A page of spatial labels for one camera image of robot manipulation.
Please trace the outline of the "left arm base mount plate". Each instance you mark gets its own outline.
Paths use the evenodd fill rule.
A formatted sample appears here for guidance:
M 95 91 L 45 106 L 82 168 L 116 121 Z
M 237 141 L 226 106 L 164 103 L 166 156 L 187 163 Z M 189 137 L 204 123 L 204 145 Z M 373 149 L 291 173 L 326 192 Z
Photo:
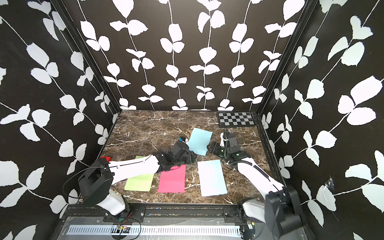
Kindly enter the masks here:
M 120 214 L 116 216 L 108 214 L 104 217 L 104 223 L 113 223 L 113 224 L 128 224 L 135 223 L 138 221 L 142 223 L 144 220 L 146 207 L 139 205 L 129 205 L 128 210 L 123 210 Z

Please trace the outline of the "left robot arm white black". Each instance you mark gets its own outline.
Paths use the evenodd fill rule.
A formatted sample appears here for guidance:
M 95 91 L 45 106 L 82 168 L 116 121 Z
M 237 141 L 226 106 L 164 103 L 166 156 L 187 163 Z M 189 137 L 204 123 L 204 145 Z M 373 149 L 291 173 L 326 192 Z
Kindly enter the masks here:
M 170 171 L 196 160 L 197 155 L 183 139 L 176 141 L 170 149 L 140 159 L 115 162 L 99 158 L 78 178 L 83 204 L 99 206 L 112 216 L 128 214 L 129 206 L 121 194 L 111 189 L 112 185 L 140 175 Z

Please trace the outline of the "yellow-green paper sheet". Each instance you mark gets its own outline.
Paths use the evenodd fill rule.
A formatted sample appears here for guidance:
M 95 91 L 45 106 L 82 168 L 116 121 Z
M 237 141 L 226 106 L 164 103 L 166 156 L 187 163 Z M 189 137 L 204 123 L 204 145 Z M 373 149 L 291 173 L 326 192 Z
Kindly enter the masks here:
M 133 164 L 128 167 L 128 179 L 126 181 L 125 191 L 149 192 L 154 178 L 154 163 L 150 160 Z

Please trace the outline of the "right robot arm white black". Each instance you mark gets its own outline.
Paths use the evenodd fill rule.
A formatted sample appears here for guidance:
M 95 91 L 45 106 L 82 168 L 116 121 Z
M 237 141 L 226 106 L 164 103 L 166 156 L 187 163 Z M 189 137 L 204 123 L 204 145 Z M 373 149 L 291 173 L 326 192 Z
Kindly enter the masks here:
M 269 176 L 244 151 L 234 133 L 225 130 L 223 142 L 212 142 L 208 152 L 225 161 L 245 176 L 260 192 L 264 202 L 247 198 L 238 202 L 237 214 L 242 222 L 260 222 L 267 227 L 273 239 L 279 239 L 306 223 L 300 198 L 293 187 L 286 187 Z

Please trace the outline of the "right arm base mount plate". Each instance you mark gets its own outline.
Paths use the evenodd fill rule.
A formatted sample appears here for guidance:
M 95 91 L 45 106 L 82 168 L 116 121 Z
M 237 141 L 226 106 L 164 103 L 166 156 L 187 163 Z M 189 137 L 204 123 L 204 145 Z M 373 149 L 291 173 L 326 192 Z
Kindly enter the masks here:
M 223 217 L 226 223 L 246 223 L 250 218 L 238 206 L 223 207 Z

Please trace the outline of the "pink paper sheet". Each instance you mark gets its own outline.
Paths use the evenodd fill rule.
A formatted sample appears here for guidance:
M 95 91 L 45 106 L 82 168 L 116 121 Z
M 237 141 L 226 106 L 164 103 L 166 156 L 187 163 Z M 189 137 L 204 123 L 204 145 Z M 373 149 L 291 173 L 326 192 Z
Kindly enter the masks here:
M 172 167 L 170 171 L 161 172 L 159 193 L 184 193 L 185 192 L 186 165 Z

